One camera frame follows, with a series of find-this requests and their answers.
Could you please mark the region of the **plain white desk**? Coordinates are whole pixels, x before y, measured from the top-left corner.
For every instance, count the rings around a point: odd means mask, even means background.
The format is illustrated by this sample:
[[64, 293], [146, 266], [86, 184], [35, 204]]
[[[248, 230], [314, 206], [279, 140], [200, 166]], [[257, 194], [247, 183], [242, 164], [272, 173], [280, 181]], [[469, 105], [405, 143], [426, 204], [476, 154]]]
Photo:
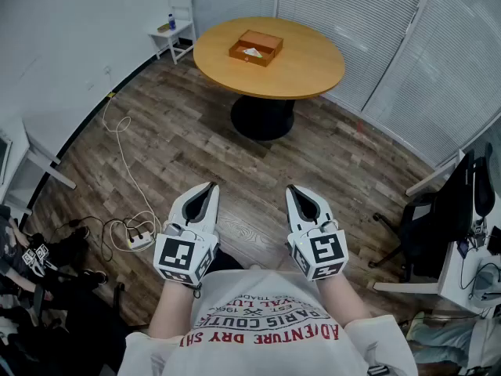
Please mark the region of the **plain white desk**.
[[76, 183], [67, 178], [52, 165], [61, 160], [37, 141], [26, 129], [21, 117], [11, 117], [0, 122], [0, 204], [15, 209], [24, 215], [31, 215], [27, 205], [22, 205], [9, 194], [14, 176], [25, 160], [38, 166], [45, 174], [74, 190]]

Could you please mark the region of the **brown wooden tray box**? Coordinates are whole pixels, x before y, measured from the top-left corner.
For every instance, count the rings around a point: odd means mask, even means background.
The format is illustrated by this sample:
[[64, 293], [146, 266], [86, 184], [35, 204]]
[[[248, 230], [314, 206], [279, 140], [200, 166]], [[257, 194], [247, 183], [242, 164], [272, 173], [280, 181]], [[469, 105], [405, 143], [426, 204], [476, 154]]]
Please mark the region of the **brown wooden tray box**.
[[[256, 48], [262, 54], [262, 58], [259, 59], [257, 57], [244, 54], [243, 50], [247, 48]], [[267, 67], [281, 52], [282, 48], [282, 38], [257, 31], [247, 30], [229, 49], [229, 56], [247, 63]]]

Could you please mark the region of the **white window blinds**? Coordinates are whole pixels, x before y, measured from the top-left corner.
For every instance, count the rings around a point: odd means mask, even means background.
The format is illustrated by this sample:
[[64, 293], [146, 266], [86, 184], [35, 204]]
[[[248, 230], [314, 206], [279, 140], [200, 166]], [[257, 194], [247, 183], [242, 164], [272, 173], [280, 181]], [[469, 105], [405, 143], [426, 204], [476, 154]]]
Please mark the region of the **white window blinds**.
[[319, 31], [345, 74], [326, 95], [438, 165], [501, 120], [501, 0], [193, 0], [196, 29], [275, 16]]

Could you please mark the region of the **black office chair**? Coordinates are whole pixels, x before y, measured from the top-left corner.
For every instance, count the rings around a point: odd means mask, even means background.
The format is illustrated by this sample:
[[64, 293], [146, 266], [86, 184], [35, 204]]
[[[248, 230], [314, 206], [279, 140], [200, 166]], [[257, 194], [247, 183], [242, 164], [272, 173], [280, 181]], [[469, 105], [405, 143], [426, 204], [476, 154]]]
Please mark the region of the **black office chair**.
[[474, 206], [481, 218], [485, 218], [492, 211], [496, 201], [490, 174], [492, 152], [492, 144], [486, 143], [484, 155], [474, 162]]
[[405, 206], [398, 226], [381, 213], [374, 213], [373, 219], [398, 238], [399, 246], [379, 262], [369, 262], [369, 268], [382, 266], [403, 254], [402, 282], [410, 281], [413, 274], [438, 279], [449, 244], [463, 239], [472, 224], [473, 164], [474, 152], [470, 151], [440, 190], [422, 193]]

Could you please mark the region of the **person's left forearm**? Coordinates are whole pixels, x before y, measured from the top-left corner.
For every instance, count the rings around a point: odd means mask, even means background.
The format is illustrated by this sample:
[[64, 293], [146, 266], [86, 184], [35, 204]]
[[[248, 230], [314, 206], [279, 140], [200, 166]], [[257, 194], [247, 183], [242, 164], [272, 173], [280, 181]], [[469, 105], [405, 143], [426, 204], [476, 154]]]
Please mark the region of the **person's left forearm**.
[[191, 313], [196, 292], [184, 284], [166, 280], [147, 334], [169, 339], [191, 330]]

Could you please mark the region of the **black table pedestal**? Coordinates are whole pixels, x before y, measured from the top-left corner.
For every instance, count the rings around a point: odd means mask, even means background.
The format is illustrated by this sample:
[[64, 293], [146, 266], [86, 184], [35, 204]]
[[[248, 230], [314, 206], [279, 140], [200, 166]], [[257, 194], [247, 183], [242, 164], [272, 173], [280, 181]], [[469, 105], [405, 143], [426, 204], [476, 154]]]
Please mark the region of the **black table pedestal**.
[[271, 141], [285, 136], [294, 124], [294, 99], [241, 96], [230, 117], [235, 129], [248, 139]]

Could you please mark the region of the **white desk with devices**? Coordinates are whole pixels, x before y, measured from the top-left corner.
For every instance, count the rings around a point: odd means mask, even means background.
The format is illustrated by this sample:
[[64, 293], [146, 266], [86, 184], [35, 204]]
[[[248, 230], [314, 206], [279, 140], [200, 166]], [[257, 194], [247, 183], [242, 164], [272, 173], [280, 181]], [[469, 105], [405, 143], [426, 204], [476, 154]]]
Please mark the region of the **white desk with devices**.
[[[446, 162], [441, 167], [437, 168], [431, 175], [419, 181], [417, 184], [408, 188], [405, 192], [407, 197], [415, 197], [418, 192], [424, 192], [426, 187], [430, 186], [433, 181], [440, 178], [449, 177], [447, 181], [452, 178], [453, 170], [460, 164], [460, 159], [465, 157], [462, 150], [458, 150], [456, 156], [450, 161]], [[492, 255], [487, 249], [488, 239], [492, 232], [493, 226], [498, 226], [501, 229], [501, 198], [496, 194], [496, 202], [492, 211], [486, 217], [488, 236], [486, 237], [485, 245], [482, 247], [473, 248], [467, 253], [466, 258], [463, 258], [457, 249], [456, 242], [450, 243], [445, 253], [443, 267], [441, 269], [438, 281], [430, 283], [383, 283], [376, 282], [373, 289], [376, 291], [385, 291], [391, 293], [404, 293], [404, 294], [422, 294], [422, 295], [437, 295], [441, 298], [447, 299], [460, 308], [470, 311], [475, 314], [481, 314], [487, 318], [491, 318], [494, 313], [494, 306], [479, 308], [474, 305], [473, 298], [468, 298], [472, 292], [474, 282], [466, 287], [464, 290], [461, 288], [466, 286], [467, 281], [473, 279], [476, 274], [481, 261], [490, 258]]]

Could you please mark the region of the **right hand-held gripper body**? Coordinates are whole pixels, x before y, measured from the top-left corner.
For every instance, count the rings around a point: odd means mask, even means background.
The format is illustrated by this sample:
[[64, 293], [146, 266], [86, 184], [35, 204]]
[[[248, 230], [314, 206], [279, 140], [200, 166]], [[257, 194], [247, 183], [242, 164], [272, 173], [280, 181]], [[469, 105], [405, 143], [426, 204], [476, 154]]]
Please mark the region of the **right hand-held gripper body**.
[[341, 273], [349, 260], [345, 233], [336, 219], [287, 237], [290, 256], [308, 281]]

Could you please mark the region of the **white wooden chair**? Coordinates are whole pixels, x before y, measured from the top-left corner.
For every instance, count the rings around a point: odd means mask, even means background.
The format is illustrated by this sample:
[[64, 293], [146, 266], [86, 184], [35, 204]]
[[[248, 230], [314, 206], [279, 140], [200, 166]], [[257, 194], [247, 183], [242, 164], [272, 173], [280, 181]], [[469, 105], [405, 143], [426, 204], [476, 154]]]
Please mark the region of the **white wooden chair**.
[[[176, 22], [175, 30], [169, 30], [165, 33], [159, 33], [157, 31], [158, 27], [168, 24], [167, 18], [161, 25], [150, 27], [146, 33], [152, 42], [155, 58], [159, 60], [164, 52], [169, 51], [173, 63], [177, 64], [181, 58], [193, 50], [197, 40], [193, 19], [193, 2], [192, 0], [168, 0], [168, 4], [174, 11], [177, 9], [184, 12], [186, 18], [176, 19], [175, 15], [172, 13]], [[190, 33], [189, 40], [191, 44], [186, 47], [181, 47], [180, 40], [182, 39], [182, 33], [185, 31]]]

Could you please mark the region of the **person's right forearm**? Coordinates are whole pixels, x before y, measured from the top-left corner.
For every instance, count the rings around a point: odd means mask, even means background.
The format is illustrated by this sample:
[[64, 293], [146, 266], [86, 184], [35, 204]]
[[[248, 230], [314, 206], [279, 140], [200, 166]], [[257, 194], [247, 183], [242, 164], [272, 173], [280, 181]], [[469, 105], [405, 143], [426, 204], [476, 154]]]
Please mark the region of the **person's right forearm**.
[[343, 273], [316, 281], [324, 308], [342, 327], [371, 314]]

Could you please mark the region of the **white power strip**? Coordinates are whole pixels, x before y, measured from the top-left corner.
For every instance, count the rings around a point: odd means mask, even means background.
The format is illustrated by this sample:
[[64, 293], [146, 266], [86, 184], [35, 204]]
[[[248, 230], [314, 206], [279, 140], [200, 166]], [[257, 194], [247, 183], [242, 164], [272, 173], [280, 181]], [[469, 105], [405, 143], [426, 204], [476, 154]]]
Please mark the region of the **white power strip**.
[[128, 240], [128, 247], [133, 251], [147, 249], [154, 243], [154, 239], [150, 231], [144, 231], [141, 234], [131, 235]]

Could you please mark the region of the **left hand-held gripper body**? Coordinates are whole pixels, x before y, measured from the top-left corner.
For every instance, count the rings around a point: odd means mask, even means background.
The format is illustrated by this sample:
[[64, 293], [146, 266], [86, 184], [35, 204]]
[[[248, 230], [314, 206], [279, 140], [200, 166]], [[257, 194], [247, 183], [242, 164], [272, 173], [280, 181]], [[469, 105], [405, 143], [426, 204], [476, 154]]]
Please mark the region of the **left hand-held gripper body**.
[[165, 231], [157, 235], [153, 266], [165, 280], [200, 287], [218, 246], [217, 232], [168, 222]]

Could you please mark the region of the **person's white printed t-shirt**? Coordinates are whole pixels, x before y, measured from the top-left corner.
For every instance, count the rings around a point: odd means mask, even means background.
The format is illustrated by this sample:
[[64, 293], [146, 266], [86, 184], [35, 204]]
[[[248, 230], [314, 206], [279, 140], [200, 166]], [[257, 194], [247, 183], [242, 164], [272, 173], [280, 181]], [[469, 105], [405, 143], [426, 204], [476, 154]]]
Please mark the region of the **person's white printed t-shirt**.
[[342, 327], [316, 282], [290, 272], [210, 273], [187, 334], [147, 332], [127, 337], [117, 376], [418, 376], [393, 316]]

